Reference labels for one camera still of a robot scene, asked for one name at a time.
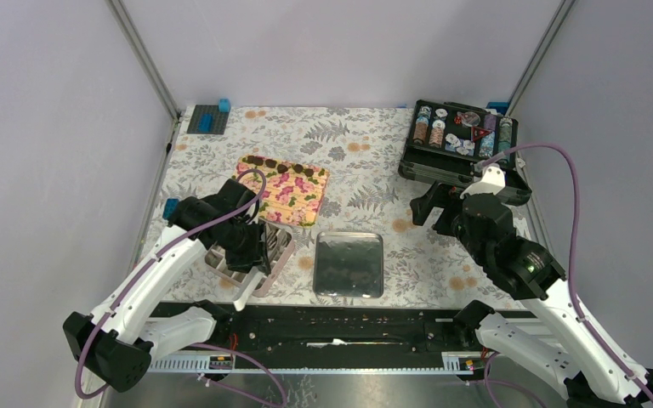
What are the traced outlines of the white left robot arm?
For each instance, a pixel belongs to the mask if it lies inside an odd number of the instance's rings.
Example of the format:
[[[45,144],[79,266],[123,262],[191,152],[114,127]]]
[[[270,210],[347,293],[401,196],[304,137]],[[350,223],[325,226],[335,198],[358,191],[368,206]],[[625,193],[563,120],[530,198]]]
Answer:
[[[175,281],[214,246],[224,250],[228,269],[246,278],[233,299],[245,308],[257,284],[271,272],[264,222],[258,220],[266,178],[256,172],[253,192],[239,178],[202,198],[173,199],[164,209],[167,221],[156,243],[125,281],[88,314],[71,313],[63,330],[77,361],[74,386],[88,400],[107,388],[124,392],[146,373],[153,360],[204,343],[220,349],[230,328],[222,314],[202,302],[152,326],[147,320]]]

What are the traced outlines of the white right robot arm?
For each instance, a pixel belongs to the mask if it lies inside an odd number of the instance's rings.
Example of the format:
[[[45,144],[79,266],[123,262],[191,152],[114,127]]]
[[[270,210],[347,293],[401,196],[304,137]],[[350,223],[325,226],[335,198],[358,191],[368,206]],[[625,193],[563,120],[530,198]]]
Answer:
[[[569,407],[640,407],[653,403],[653,369],[629,357],[571,293],[565,270],[546,247],[517,232],[497,195],[458,194],[442,183],[411,200],[412,222],[442,213],[433,229],[458,240],[487,278],[525,306],[557,339],[557,347],[524,332],[485,303],[457,313],[453,336],[462,349],[480,345],[540,377]]]

